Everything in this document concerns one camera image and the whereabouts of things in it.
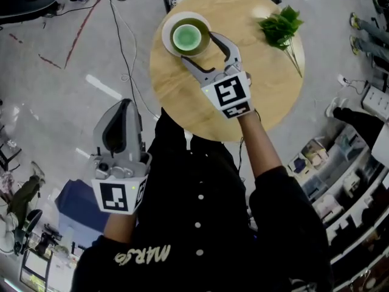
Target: white bowl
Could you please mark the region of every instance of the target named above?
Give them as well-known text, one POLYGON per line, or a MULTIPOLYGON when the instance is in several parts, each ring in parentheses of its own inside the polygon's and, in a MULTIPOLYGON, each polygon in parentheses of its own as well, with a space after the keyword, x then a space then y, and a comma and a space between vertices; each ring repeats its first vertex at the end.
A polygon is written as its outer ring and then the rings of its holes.
POLYGON ((177 22, 181 21, 182 19, 185 18, 195 18, 198 19, 199 21, 202 21, 205 25, 207 25, 208 30, 211 31, 211 25, 208 23, 208 21, 201 16, 198 13, 195 12, 180 12, 177 14, 172 15, 164 24, 162 28, 162 42, 166 48, 167 51, 172 53, 175 56, 181 57, 181 54, 175 50, 173 47, 171 41, 170 41, 170 34, 173 26, 177 24, 177 22))

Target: round wooden table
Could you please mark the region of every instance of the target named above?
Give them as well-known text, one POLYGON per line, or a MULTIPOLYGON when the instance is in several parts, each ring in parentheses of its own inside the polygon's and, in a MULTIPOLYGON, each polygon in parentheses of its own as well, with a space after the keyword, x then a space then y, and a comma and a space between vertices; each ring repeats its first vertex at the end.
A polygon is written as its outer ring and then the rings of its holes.
MULTIPOLYGON (((165 21, 183 11, 201 14, 212 31, 221 33, 239 47, 243 70, 252 78, 252 102, 264 128, 268 130, 279 123, 297 100, 303 79, 283 51, 266 43, 257 23, 259 18, 280 11, 271 0, 184 0, 165 17, 154 35, 150 74, 154 91, 166 112, 180 126, 205 139, 239 141, 242 136, 238 120, 225 119, 215 109, 180 58, 171 55, 162 43, 165 21)), ((298 35, 293 45, 304 74, 304 50, 298 35)), ((224 58, 211 42, 208 49, 193 60, 204 69, 223 70, 224 58)))

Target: shelf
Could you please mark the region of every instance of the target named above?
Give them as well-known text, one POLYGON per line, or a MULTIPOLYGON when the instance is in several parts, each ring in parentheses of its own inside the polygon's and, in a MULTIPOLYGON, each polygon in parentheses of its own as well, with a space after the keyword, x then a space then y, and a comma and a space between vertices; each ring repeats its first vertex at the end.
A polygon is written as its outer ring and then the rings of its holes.
POLYGON ((346 169, 346 171, 340 176, 340 178, 338 178, 336 180, 336 182, 326 191, 324 192, 324 194, 318 199, 316 200, 315 202, 313 202, 313 207, 316 207, 316 205, 318 205, 318 203, 322 202, 323 201, 323 198, 325 195, 327 194, 331 194, 331 195, 336 195, 341 189, 342 189, 342 186, 343 186, 343 181, 345 180, 345 178, 352 172, 354 171, 358 165, 360 164, 360 162, 362 161, 363 158, 368 158, 369 157, 369 148, 366 146, 358 155, 358 157, 351 163, 351 165, 346 169))
POLYGON ((385 210, 385 212, 383 214, 381 214, 381 216, 376 220, 375 224, 370 227, 365 233, 363 233, 362 236, 360 236, 358 238, 357 241, 355 241, 351 246, 349 246, 348 248, 346 248, 343 253, 335 256, 332 260, 331 260, 331 264, 334 264, 336 263, 337 261, 339 261, 342 257, 346 256, 348 253, 350 253, 354 248, 356 248, 357 246, 359 246, 373 231, 376 230, 376 228, 382 223, 382 221, 388 216, 389 214, 389 207, 387 207, 387 209, 385 210))
POLYGON ((385 251, 377 256, 367 267, 365 267, 363 270, 361 270, 359 273, 357 273, 354 277, 352 277, 350 280, 345 281, 341 285, 338 285, 336 288, 334 288, 334 292, 337 292, 344 287, 351 285, 358 277, 363 275, 365 272, 367 272, 369 269, 371 269, 376 263, 378 263, 384 256, 387 256, 389 254, 389 246, 385 249, 385 251))
POLYGON ((338 226, 346 220, 351 214, 355 212, 355 209, 360 208, 361 206, 366 206, 367 204, 365 202, 365 198, 369 197, 372 192, 374 192, 379 184, 382 182, 382 180, 385 178, 385 176, 388 173, 388 169, 384 168, 378 177, 373 181, 373 183, 370 185, 370 187, 366 190, 366 192, 353 204, 352 207, 350 207, 340 218, 338 218, 333 224, 331 224, 329 227, 327 227, 327 233, 332 231, 335 231, 335 229, 338 228, 338 226))

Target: cup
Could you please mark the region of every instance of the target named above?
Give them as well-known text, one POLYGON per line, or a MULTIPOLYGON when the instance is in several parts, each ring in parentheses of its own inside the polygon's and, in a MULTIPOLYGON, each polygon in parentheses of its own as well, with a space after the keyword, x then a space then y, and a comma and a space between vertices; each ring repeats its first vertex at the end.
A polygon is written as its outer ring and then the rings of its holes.
POLYGON ((201 42, 200 30, 190 24, 184 24, 173 32, 173 43, 182 51, 195 50, 201 42))

